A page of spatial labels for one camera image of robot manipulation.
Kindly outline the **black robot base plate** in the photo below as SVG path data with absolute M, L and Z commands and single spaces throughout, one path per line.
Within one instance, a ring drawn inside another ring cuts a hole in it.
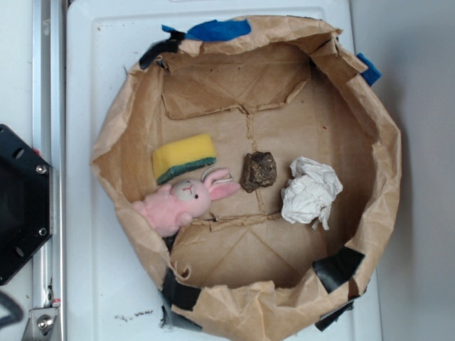
M 1 125 L 1 285 L 49 240 L 51 167 Z

